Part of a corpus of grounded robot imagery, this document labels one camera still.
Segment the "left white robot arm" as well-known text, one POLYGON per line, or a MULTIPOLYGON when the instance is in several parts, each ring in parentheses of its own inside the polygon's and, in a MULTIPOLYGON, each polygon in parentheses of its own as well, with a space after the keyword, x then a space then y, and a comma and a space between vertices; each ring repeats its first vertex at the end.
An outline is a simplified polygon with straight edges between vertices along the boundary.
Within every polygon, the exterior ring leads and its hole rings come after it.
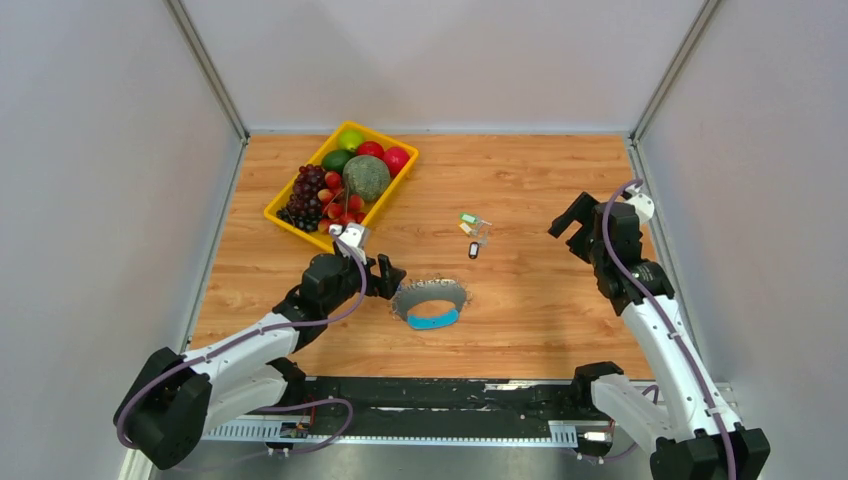
POLYGON ((384 254, 363 261, 339 252, 315 256, 300 283, 250 327, 198 350, 152 353, 113 416, 119 442, 166 470, 203 434, 240 415, 271 406, 297 412, 306 388, 289 355, 342 319, 337 310, 349 299, 391 299, 406 275, 384 254))

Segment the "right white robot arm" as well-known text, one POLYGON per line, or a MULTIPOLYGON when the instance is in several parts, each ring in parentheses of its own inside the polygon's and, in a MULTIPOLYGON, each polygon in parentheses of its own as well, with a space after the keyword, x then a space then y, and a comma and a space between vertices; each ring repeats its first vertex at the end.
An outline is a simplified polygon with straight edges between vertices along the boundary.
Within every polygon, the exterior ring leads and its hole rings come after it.
POLYGON ((602 203, 581 193, 548 230, 573 223, 570 252, 590 264, 600 293, 636 338, 664 404, 647 399, 611 361, 576 368, 571 403, 584 417, 603 413, 649 457, 655 479, 757 479, 771 453, 760 428, 748 429, 710 378, 683 325, 662 266, 642 254, 641 227, 653 202, 634 187, 602 203))

